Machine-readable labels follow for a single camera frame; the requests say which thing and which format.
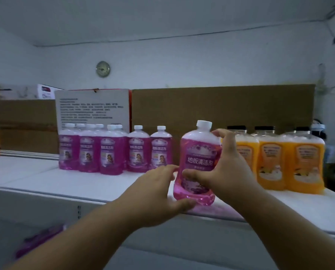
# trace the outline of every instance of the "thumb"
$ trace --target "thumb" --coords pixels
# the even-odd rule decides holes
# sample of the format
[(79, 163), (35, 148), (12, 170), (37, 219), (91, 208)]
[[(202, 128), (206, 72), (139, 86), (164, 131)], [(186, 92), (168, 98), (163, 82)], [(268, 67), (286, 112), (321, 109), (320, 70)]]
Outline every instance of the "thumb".
[(177, 200), (175, 202), (171, 202), (170, 208), (171, 208), (171, 213), (175, 216), (179, 213), (184, 213), (190, 209), (193, 209), (196, 205), (196, 201), (193, 199), (181, 199)]
[(183, 177), (190, 179), (192, 181), (196, 181), (203, 186), (209, 187), (209, 171), (198, 171), (196, 169), (184, 169)]

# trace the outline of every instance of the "black bottle cap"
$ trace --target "black bottle cap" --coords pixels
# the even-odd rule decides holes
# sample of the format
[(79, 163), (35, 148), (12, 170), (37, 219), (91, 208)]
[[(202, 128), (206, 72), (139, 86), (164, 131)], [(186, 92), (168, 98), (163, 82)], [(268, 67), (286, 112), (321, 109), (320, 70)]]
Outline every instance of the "black bottle cap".
[(228, 126), (227, 127), (228, 130), (246, 130), (246, 126), (245, 125), (238, 125), (238, 126)]
[(274, 126), (255, 126), (255, 131), (273, 131)]
[(296, 131), (304, 131), (304, 132), (307, 132), (307, 131), (310, 131), (310, 127), (307, 127), (307, 126), (304, 126), (304, 127), (296, 127), (295, 130), (296, 130)]

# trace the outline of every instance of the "person's right hand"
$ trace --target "person's right hand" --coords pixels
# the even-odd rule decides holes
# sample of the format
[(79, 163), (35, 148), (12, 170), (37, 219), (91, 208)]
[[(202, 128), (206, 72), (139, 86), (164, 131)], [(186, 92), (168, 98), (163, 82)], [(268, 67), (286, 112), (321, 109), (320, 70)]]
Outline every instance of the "person's right hand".
[(236, 150), (235, 134), (224, 129), (212, 132), (223, 138), (223, 150), (212, 171), (183, 170), (183, 177), (211, 189), (225, 203), (234, 206), (243, 194), (251, 195), (262, 188), (255, 180), (245, 159)]

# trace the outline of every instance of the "hand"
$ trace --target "hand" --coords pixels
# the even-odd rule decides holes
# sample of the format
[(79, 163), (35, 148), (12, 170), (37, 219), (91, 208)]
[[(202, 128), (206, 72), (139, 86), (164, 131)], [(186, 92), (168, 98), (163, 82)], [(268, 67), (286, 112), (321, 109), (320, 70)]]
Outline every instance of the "hand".
[(136, 229), (162, 224), (196, 205), (192, 199), (168, 199), (167, 192), (177, 168), (167, 165), (148, 171), (114, 201)]
[(211, 189), (217, 197), (234, 207), (243, 193), (260, 190), (250, 167), (236, 150), (235, 134), (224, 129), (212, 132), (223, 137), (223, 150), (212, 171), (183, 170), (183, 177), (192, 179)]

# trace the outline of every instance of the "purple bottle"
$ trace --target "purple bottle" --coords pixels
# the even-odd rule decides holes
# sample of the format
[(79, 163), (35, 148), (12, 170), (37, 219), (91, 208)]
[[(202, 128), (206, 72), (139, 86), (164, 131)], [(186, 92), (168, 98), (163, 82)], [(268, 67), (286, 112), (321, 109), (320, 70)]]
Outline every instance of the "purple bottle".
[(116, 130), (116, 125), (107, 125), (101, 138), (100, 173), (119, 175), (124, 170), (125, 136)]
[(86, 129), (80, 132), (80, 162), (81, 172), (99, 172), (100, 142), (96, 136), (95, 124), (86, 124)]
[(125, 132), (121, 124), (116, 125), (116, 131), (119, 131), (124, 135), (124, 152), (125, 152), (125, 161), (124, 161), (124, 170), (127, 170), (127, 161), (129, 159), (129, 138), (128, 133)]
[(150, 136), (144, 132), (141, 125), (134, 126), (135, 131), (128, 134), (129, 159), (127, 170), (132, 172), (147, 172), (151, 160)]
[(80, 153), (79, 131), (74, 123), (66, 123), (65, 129), (59, 131), (60, 157), (59, 168), (62, 170), (77, 170)]
[(172, 164), (172, 135), (165, 126), (157, 126), (157, 132), (150, 137), (152, 145), (150, 169)]
[(212, 123), (198, 120), (196, 126), (197, 130), (186, 133), (180, 141), (180, 167), (174, 184), (174, 197), (177, 200), (192, 198), (203, 206), (210, 206), (215, 194), (181, 174), (186, 168), (212, 171), (220, 158), (221, 143), (218, 137), (210, 133)]

